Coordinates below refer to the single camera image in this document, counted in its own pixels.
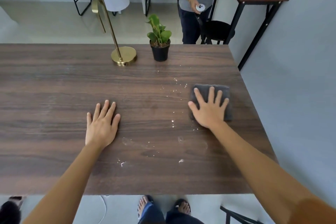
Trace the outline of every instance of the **right hand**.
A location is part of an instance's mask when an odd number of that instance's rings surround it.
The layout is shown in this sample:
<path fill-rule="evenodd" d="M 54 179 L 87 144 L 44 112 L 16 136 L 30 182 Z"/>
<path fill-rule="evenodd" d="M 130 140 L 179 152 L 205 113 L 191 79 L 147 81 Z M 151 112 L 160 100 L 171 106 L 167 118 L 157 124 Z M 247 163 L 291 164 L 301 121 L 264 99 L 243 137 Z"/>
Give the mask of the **right hand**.
<path fill-rule="evenodd" d="M 114 140 L 120 121 L 120 114 L 117 114 L 111 125 L 115 108 L 115 102 L 113 102 L 109 108 L 109 101 L 106 100 L 101 111 L 100 104 L 98 103 L 96 105 L 93 119 L 91 119 L 91 114 L 89 112 L 87 113 L 85 145 L 94 145 L 103 149 Z"/>
<path fill-rule="evenodd" d="M 190 0 L 190 7 L 194 11 L 194 13 L 201 14 L 199 11 L 197 11 L 196 6 L 199 6 L 199 2 L 197 0 Z"/>
<path fill-rule="evenodd" d="M 217 92 L 216 99 L 215 98 L 215 88 L 210 87 L 209 89 L 209 96 L 208 96 L 208 103 L 206 103 L 200 94 L 198 88 L 194 88 L 195 96 L 199 103 L 199 110 L 197 109 L 194 102 L 188 102 L 188 106 L 190 107 L 192 114 L 194 115 L 197 122 L 206 128 L 212 128 L 217 124 L 223 122 L 225 108 L 229 103 L 229 99 L 226 98 L 222 106 L 219 106 L 221 103 L 221 97 L 223 92 L 219 90 Z"/>

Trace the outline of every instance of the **gray wall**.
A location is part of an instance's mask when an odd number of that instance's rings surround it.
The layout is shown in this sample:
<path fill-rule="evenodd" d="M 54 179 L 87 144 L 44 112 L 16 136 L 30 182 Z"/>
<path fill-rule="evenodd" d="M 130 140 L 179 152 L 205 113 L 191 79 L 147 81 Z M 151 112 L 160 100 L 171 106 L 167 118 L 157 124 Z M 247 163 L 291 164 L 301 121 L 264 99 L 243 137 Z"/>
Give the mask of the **gray wall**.
<path fill-rule="evenodd" d="M 242 76 L 280 165 L 336 207 L 335 0 L 290 0 Z"/>

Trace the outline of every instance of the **left hand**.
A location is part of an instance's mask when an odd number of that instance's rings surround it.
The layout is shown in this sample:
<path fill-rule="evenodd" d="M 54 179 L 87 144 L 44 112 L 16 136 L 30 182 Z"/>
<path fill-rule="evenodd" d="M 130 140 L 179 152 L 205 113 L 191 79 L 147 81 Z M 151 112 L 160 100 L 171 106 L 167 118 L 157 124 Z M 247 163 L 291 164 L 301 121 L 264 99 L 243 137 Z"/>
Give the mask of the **left hand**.
<path fill-rule="evenodd" d="M 113 142 L 117 130 L 118 124 L 120 121 L 120 114 L 117 114 L 111 125 L 112 116 L 116 108 L 116 103 L 113 102 L 109 108 L 109 101 L 106 100 L 105 104 L 100 111 L 100 104 L 96 105 L 96 110 L 91 119 L 91 114 L 88 112 L 86 116 L 87 128 L 86 128 L 86 137 L 85 145 L 95 144 L 100 148 L 105 148 L 111 142 Z"/>

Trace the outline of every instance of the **gold lamp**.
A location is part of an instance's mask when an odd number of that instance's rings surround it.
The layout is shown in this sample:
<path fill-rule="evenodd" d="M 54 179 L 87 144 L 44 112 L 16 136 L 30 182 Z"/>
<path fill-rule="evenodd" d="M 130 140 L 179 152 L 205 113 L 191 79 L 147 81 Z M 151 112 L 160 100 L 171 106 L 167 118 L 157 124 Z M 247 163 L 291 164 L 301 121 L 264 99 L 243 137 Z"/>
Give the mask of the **gold lamp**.
<path fill-rule="evenodd" d="M 102 18 L 98 10 L 99 4 L 103 6 L 103 11 L 110 25 L 111 34 L 115 45 L 115 50 L 111 53 L 111 58 L 118 66 L 129 65 L 137 59 L 137 52 L 132 47 L 119 48 L 108 13 L 108 11 L 117 12 L 124 10 L 126 7 L 128 7 L 129 0 L 92 0 L 92 11 L 97 14 L 97 17 L 103 27 L 104 33 L 106 33 Z"/>

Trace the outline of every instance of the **controller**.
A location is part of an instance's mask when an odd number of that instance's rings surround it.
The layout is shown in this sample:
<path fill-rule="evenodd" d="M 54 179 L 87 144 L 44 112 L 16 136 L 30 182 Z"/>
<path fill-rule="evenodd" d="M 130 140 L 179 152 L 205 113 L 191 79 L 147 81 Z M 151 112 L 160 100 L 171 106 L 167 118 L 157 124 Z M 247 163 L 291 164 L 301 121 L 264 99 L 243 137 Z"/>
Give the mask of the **controller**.
<path fill-rule="evenodd" d="M 196 5 L 196 10 L 199 11 L 199 12 L 204 12 L 205 11 L 205 5 L 203 4 L 199 4 L 199 5 Z"/>

